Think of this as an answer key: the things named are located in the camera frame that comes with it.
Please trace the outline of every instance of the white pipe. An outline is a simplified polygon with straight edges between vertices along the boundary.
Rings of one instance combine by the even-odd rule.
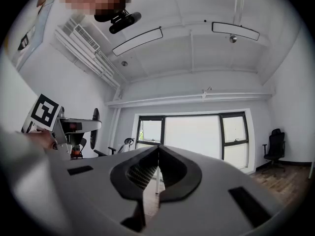
[[[194,72],[195,69],[195,58],[194,58],[194,48],[193,48],[193,35],[190,30],[190,44],[191,44],[191,71]]]
[[[172,98],[183,98],[183,97],[196,97],[201,96],[202,94],[189,94],[189,95],[179,95],[179,96],[165,96],[165,97],[157,97],[157,98],[150,98],[150,99],[138,99],[138,100],[129,100],[129,101],[122,101],[122,102],[107,102],[106,105],[118,105],[118,104],[125,104],[125,103],[134,103],[140,101],[148,101],[148,100],[164,100],[164,99],[172,99]]]
[[[237,0],[235,0],[235,5],[234,5],[234,17],[233,17],[233,24],[235,24],[236,10],[237,10]]]
[[[157,183],[156,183],[156,194],[159,193],[159,166],[157,167]]]
[[[121,92],[121,89],[119,87],[119,88],[116,89],[116,93],[114,95],[113,101],[119,99],[120,92]]]
[[[185,23],[183,20],[183,14],[182,14],[181,8],[179,7],[178,0],[175,0],[175,4],[179,13],[179,17],[181,18],[182,26],[185,26]]]
[[[117,129],[117,124],[118,124],[118,120],[119,120],[120,110],[121,110],[121,108],[117,109],[117,113],[116,113],[116,116],[115,116],[115,122],[114,122],[112,137],[111,137],[111,140],[110,140],[110,147],[113,147],[113,145],[114,145],[114,140],[115,140],[116,129]]]
[[[116,68],[116,66],[112,63],[112,61],[110,61],[110,59],[103,54],[103,57],[106,59],[106,61],[112,66],[112,68],[115,70],[115,72],[122,78],[123,81],[125,81],[126,83],[128,82],[128,80],[124,77],[124,75],[121,74],[120,71],[118,71],[118,69]]]
[[[98,66],[99,67],[103,67],[103,64],[98,60],[98,59],[94,59],[94,61],[98,64]]]
[[[100,55],[96,52],[95,53],[95,58],[99,61],[99,62],[101,62],[112,74],[114,74],[114,71],[108,66],[108,64],[106,64],[103,60],[102,60],[102,58],[100,57]]]
[[[240,8],[239,21],[238,21],[238,24],[239,24],[239,25],[241,25],[242,14],[243,14],[243,8],[244,8],[244,1],[245,1],[245,0],[241,0],[241,8]]]
[[[57,32],[58,34],[60,34],[67,42],[69,42],[69,44],[70,45],[72,45],[78,52],[80,52],[80,54],[81,55],[83,55],[84,56],[84,54],[86,54],[84,51],[83,51],[83,49],[76,43],[76,42],[74,42],[60,27],[57,27],[56,28],[56,31],[55,32]],[[98,64],[95,62],[95,60],[94,59],[92,59],[90,56],[88,56],[89,57],[89,59],[88,58],[86,58],[92,65],[94,65],[97,69],[99,69],[98,68]]]
[[[114,120],[116,118],[116,113],[117,113],[117,108],[115,108],[114,113],[113,113],[113,117],[112,117],[112,121],[110,122],[110,128],[109,128],[109,135],[108,135],[108,141],[107,141],[107,145],[108,147],[110,147],[110,143],[111,143],[111,139],[112,139],[112,132],[113,132],[113,126],[114,126]]]
[[[98,76],[100,76],[103,80],[105,80],[108,84],[110,84],[112,87],[117,88],[120,86],[120,84],[115,81],[112,77],[108,75],[108,73],[105,73],[103,77],[101,71],[99,71],[99,67],[95,61],[95,64],[93,64],[89,59],[87,59],[84,55],[82,55],[71,43],[68,41],[62,34],[60,34],[59,31],[55,31],[56,38],[70,51],[72,54],[74,54],[81,62],[83,62],[87,67],[89,67],[91,70],[93,70]]]

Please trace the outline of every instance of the black panel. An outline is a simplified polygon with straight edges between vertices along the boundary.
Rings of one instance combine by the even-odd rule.
[[[269,213],[243,187],[228,191],[253,227],[258,227],[271,218]]]
[[[72,146],[77,146],[81,143],[82,138],[84,136],[84,133],[78,133],[78,134],[70,134],[70,142]]]
[[[68,172],[70,176],[80,174],[83,172],[91,171],[93,168],[91,166],[82,166],[78,168],[69,169]]]
[[[142,201],[142,186],[148,180],[144,177],[138,178],[136,173],[138,172],[137,170],[143,169],[142,174],[149,178],[149,175],[146,175],[146,173],[150,174],[151,171],[146,171],[146,165],[148,165],[148,168],[158,166],[157,146],[149,148],[113,168],[110,173],[110,180],[123,198]]]
[[[224,144],[225,144],[225,134],[224,134],[224,124],[222,114],[219,114],[220,128],[221,128],[221,159],[224,160]]]
[[[99,111],[98,111],[97,108],[94,109],[92,120],[99,120]],[[98,133],[98,130],[91,131],[91,137],[90,137],[90,147],[91,147],[91,149],[95,148],[95,144],[97,142],[97,133]]]
[[[127,177],[139,188],[145,189],[158,167],[158,151],[151,152],[137,164],[130,167]]]
[[[138,202],[138,205],[134,210],[132,217],[124,219],[121,224],[131,230],[140,232],[146,225],[143,204],[141,202]]]
[[[195,162],[163,145],[159,146],[159,167],[165,184],[165,190],[159,195],[160,203],[185,199],[202,179],[201,169]]]
[[[166,188],[160,193],[160,203],[186,198],[201,182],[201,169],[196,163],[162,145],[114,167],[111,182],[123,198],[141,201],[158,164]]]

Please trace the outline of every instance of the ceiling beam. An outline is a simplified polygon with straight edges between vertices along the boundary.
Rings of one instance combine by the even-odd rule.
[[[210,71],[234,71],[234,72],[257,73],[256,70],[248,69],[248,68],[239,68],[239,67],[198,67],[198,68],[195,67],[194,68],[194,73],[210,72]],[[191,71],[187,69],[167,71],[163,73],[149,75],[148,77],[144,77],[144,78],[138,78],[138,79],[130,81],[130,83],[136,83],[140,81],[153,80],[153,79],[162,78],[166,76],[175,76],[175,75],[188,74],[188,73],[191,73]]]
[[[190,31],[190,45],[191,45],[191,72],[194,72],[195,68],[195,52],[193,47],[193,34]]]
[[[144,71],[145,75],[148,77],[148,71],[144,68],[143,64],[141,63],[141,60],[138,58],[137,53],[134,51],[134,56],[137,59],[137,61],[139,62],[140,68]]]
[[[244,8],[244,1],[245,0],[235,0],[235,7],[234,7],[234,17],[233,17],[233,24],[240,25],[242,20],[242,13]]]
[[[175,1],[177,10],[178,10],[179,16],[181,18],[182,26],[185,26],[185,23],[184,23],[184,20],[183,20],[183,14],[182,14],[181,8],[179,7],[178,0],[174,0],[174,1]]]

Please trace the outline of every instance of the office chair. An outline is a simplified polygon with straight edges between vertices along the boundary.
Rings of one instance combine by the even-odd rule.
[[[120,154],[120,153],[124,153],[124,152],[127,152],[127,151],[130,151],[130,146],[133,145],[133,142],[134,142],[134,138],[127,138],[125,139],[125,144],[122,145],[119,149],[119,151],[117,152],[117,154]],[[112,147],[108,147],[110,150],[112,150],[112,155],[114,154],[114,152],[116,151],[116,149],[112,148]]]
[[[283,172],[285,172],[285,167],[280,166],[279,159],[284,157],[284,149],[285,149],[285,141],[284,141],[284,133],[281,132],[279,128],[274,129],[271,133],[271,136],[269,136],[269,151],[266,154],[266,144],[263,144],[265,155],[264,158],[267,161],[271,161],[271,164],[268,165],[268,167],[262,171],[264,173],[265,171],[271,169],[271,168],[280,168],[283,169]]]
[[[71,159],[78,159],[78,157],[83,158],[82,150],[84,149],[85,144],[87,144],[87,140],[85,138],[82,138],[80,144],[72,148],[70,155]]]

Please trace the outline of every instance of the curved black frame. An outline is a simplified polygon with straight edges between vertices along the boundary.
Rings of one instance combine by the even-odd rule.
[[[165,182],[165,190],[160,193],[160,203],[185,199],[201,182],[202,172],[195,162],[165,146],[154,146],[118,164],[111,171],[110,180],[123,198],[142,202],[143,189],[137,183],[130,180],[128,172],[135,165],[145,164],[145,160],[151,166],[152,159],[156,160],[156,166],[160,166],[163,177],[165,178],[164,182],[166,179],[171,179]],[[177,161],[177,165],[175,166],[170,163],[174,161]],[[180,172],[179,177],[174,178],[170,176],[169,173],[174,172]]]
[[[131,41],[131,40],[132,40],[132,39],[134,39],[134,38],[137,38],[137,37],[139,37],[139,36],[141,36],[141,35],[143,35],[143,34],[146,34],[146,33],[148,33],[148,32],[151,32],[151,31],[154,31],[154,30],[157,30],[157,29],[159,29],[159,30],[161,31],[162,37],[159,37],[159,38],[156,38],[156,39],[150,40],[150,41],[145,42],[145,43],[143,43],[143,44],[141,44],[141,45],[144,45],[144,44],[146,44],[146,43],[150,43],[150,42],[152,42],[152,41],[155,41],[155,40],[158,40],[158,39],[163,38],[164,36],[163,36],[163,32],[162,32],[161,28],[155,28],[155,29],[152,29],[152,30],[146,31],[146,32],[144,32],[144,33],[142,33],[142,34],[139,34],[139,35],[137,35],[137,36],[135,36],[135,37],[133,37],[133,38],[131,38],[131,39],[129,39],[129,40],[127,40],[127,41],[125,41],[124,43],[122,43],[122,44],[120,44],[120,45],[116,46],[116,47],[112,50],[113,54],[115,54],[115,53],[114,53],[114,50],[115,50],[117,47],[120,47],[121,45],[123,45],[123,44],[125,44],[125,43],[127,43],[127,42]],[[128,51],[130,51],[130,50],[132,50],[132,49],[134,49],[134,48],[136,48],[136,47],[138,47],[138,46],[141,46],[141,45],[137,45],[137,46],[135,46],[135,47],[133,47],[133,48],[131,48],[131,49],[129,49],[129,50],[127,50],[127,51],[125,51],[125,52],[121,53],[121,54],[124,54],[124,53],[126,53],[126,52],[128,52]]]
[[[211,24],[211,30],[212,30],[212,32],[216,32],[216,33],[225,33],[225,34],[231,34],[231,35],[237,35],[237,36],[245,37],[245,36],[243,36],[243,35],[238,35],[238,34],[235,34],[235,33],[230,33],[230,32],[213,31],[213,24],[214,24],[214,23],[223,24],[223,25],[236,26],[236,27],[240,27],[240,28],[247,29],[247,30],[251,30],[251,31],[253,31],[253,32],[257,32],[257,31],[255,31],[255,30],[252,30],[252,29],[249,29],[249,28],[246,28],[246,27],[243,27],[243,26],[237,26],[237,25],[234,25],[234,24],[228,24],[228,23],[222,23],[222,22],[212,22],[212,24]],[[252,39],[252,40],[258,41],[258,39],[254,39],[254,38],[251,38],[251,37],[245,37],[245,38],[248,38],[248,39]]]

